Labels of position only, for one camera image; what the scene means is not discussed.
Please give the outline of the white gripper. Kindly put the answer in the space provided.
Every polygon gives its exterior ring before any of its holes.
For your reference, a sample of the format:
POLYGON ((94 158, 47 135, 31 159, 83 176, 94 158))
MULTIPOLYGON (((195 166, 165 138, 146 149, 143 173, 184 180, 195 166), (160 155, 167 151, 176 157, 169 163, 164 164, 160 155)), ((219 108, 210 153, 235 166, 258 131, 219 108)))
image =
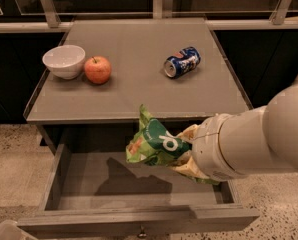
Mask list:
POLYGON ((171 168, 191 179, 202 181, 228 181, 245 178, 233 169, 224 158, 220 147, 220 131, 229 114, 209 117, 199 126, 193 124, 177 135, 183 141, 192 142, 190 151, 182 154, 171 168))

